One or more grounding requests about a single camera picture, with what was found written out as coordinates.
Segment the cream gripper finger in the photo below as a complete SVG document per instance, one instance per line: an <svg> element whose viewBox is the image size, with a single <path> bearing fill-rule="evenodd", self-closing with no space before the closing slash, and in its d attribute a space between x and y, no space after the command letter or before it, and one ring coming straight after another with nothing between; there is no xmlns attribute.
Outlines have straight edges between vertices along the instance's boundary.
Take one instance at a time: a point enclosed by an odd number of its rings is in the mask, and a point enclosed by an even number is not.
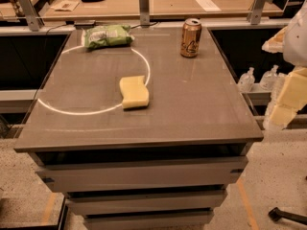
<svg viewBox="0 0 307 230"><path fill-rule="evenodd" d="M307 68L295 67L286 77L270 115L270 122L286 127L307 104Z"/></svg>
<svg viewBox="0 0 307 230"><path fill-rule="evenodd" d="M267 40L262 45L262 50L273 54L282 53L285 32L286 32L286 27L281 29L276 35Z"/></svg>

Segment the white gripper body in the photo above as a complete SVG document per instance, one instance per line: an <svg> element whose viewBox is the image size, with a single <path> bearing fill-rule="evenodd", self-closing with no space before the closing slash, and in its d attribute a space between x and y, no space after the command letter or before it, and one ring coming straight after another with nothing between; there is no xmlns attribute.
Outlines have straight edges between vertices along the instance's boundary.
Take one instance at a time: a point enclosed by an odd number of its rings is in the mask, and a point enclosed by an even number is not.
<svg viewBox="0 0 307 230"><path fill-rule="evenodd" d="M307 66L307 4L289 22L284 35L283 58L295 66Z"/></svg>

